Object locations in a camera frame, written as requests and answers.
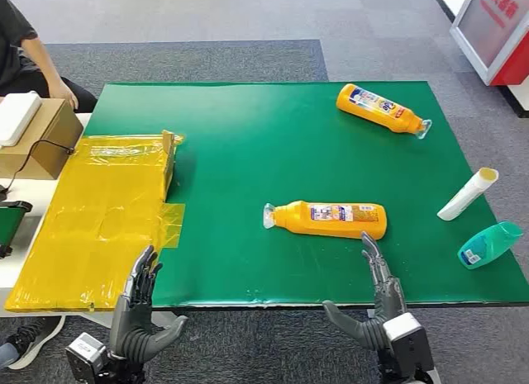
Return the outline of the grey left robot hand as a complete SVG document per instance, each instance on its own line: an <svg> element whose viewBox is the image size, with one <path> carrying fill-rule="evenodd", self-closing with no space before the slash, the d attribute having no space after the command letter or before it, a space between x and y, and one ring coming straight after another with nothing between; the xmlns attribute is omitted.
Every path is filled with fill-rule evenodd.
<svg viewBox="0 0 529 384"><path fill-rule="evenodd" d="M187 316L179 315L167 329L156 333L152 328L152 294L162 266L157 257L152 245L142 251L118 297L110 335L113 356L130 363L147 363L175 343L187 322Z"/></svg>

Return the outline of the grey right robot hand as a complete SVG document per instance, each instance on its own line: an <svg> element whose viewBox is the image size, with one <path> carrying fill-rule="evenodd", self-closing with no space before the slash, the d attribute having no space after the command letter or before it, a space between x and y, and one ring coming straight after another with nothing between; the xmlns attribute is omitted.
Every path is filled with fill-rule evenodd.
<svg viewBox="0 0 529 384"><path fill-rule="evenodd" d="M407 312L400 281L393 276L376 241L366 231L361 233L362 255L370 266L374 289L374 317L363 322L338 309L332 301L323 301L327 318L360 346L379 351L388 347L383 324Z"/></svg>

